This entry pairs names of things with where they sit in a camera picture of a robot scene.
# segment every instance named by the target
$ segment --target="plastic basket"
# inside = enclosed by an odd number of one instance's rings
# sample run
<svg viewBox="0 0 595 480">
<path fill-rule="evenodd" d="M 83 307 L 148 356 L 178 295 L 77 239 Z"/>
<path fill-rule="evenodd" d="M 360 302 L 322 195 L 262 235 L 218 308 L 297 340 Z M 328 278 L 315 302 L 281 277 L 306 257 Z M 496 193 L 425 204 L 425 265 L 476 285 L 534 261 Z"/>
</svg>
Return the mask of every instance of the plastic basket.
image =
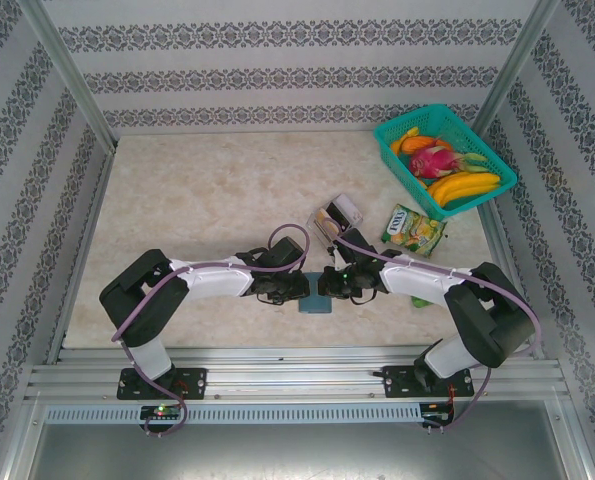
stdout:
<svg viewBox="0 0 595 480">
<path fill-rule="evenodd" d="M 488 159 L 485 164 L 486 167 L 501 178 L 499 188 L 484 195 L 453 200 L 444 208 L 440 207 L 410 173 L 408 169 L 409 157 L 400 154 L 398 158 L 390 149 L 392 142 L 401 138 L 413 127 L 419 127 L 421 135 L 441 137 L 442 140 L 449 142 L 456 152 L 474 152 L 485 156 Z M 446 105 L 429 105 L 394 118 L 375 129 L 375 138 L 379 142 L 381 159 L 426 211 L 428 216 L 435 220 L 443 220 L 451 215 L 476 207 L 505 192 L 517 183 L 515 172 Z"/>
</svg>

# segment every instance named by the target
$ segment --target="patterned wallpaper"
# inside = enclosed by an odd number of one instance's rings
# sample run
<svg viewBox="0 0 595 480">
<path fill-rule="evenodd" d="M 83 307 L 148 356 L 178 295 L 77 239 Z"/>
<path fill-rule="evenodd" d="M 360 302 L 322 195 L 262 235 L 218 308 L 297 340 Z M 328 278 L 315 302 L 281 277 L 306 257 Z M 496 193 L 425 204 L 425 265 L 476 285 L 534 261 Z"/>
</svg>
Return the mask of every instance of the patterned wallpaper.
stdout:
<svg viewBox="0 0 595 480">
<path fill-rule="evenodd" d="M 559 5 L 488 136 L 519 174 L 497 205 L 595 447 L 595 0 Z"/>
<path fill-rule="evenodd" d="M 474 119 L 535 0 L 46 0 L 117 134 Z"/>
<path fill-rule="evenodd" d="M 46 358 L 105 158 L 17 3 L 0 0 L 0 447 L 24 367 Z"/>
</svg>

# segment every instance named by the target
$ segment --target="black mounting bracket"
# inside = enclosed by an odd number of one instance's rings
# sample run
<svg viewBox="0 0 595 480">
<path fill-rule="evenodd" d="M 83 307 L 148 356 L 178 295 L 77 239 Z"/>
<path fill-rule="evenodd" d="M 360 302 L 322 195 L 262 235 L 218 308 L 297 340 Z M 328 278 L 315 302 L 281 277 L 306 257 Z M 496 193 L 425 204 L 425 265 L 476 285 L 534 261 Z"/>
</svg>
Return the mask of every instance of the black mounting bracket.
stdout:
<svg viewBox="0 0 595 480">
<path fill-rule="evenodd" d="M 468 369 L 460 370 L 428 390 L 415 378 L 415 368 L 414 365 L 389 365 L 381 372 L 373 372 L 373 375 L 383 378 L 386 398 L 450 397 L 451 387 L 453 397 L 472 397 L 475 394 Z"/>
<path fill-rule="evenodd" d="M 175 376 L 166 388 L 184 400 L 203 400 L 208 370 L 176 368 Z M 117 387 L 118 400 L 170 400 L 168 395 L 148 385 L 134 368 L 124 368 Z"/>
</svg>

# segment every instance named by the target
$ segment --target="marble tabletop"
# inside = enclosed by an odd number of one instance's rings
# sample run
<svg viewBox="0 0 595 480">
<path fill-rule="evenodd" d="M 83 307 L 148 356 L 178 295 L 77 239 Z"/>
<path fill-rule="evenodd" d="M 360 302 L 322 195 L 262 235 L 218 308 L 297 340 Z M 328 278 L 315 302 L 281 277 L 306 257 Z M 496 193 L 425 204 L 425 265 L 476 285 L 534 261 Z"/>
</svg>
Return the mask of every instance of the marble tabletop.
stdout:
<svg viewBox="0 0 595 480">
<path fill-rule="evenodd" d="M 264 246 L 280 224 L 346 193 L 360 229 L 381 251 L 393 207 L 423 212 L 390 173 L 371 132 L 242 133 L 122 137 L 64 340 L 66 348 L 112 347 L 114 327 L 98 297 L 150 248 L 169 258 L 218 260 Z M 303 245 L 298 231 L 287 233 Z M 431 257 L 474 267 L 490 261 L 476 209 L 448 219 Z M 331 264 L 313 237 L 304 271 Z M 333 300 L 333 312 L 300 314 L 297 302 L 255 297 L 185 302 L 163 332 L 169 347 L 427 345 L 455 333 L 447 310 L 414 308 L 379 294 L 364 306 Z"/>
</svg>

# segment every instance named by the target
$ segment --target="dragon fruit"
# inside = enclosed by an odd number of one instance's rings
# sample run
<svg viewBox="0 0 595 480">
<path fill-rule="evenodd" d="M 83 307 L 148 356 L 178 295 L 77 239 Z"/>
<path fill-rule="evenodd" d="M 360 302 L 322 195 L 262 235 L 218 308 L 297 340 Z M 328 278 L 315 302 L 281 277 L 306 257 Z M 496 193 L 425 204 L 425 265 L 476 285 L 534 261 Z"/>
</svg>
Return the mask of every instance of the dragon fruit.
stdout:
<svg viewBox="0 0 595 480">
<path fill-rule="evenodd" d="M 481 165 L 469 162 L 486 162 L 487 158 L 477 153 L 456 153 L 441 145 L 418 150 L 410 159 L 410 171 L 416 177 L 441 178 L 459 170 L 467 172 L 487 172 Z"/>
</svg>

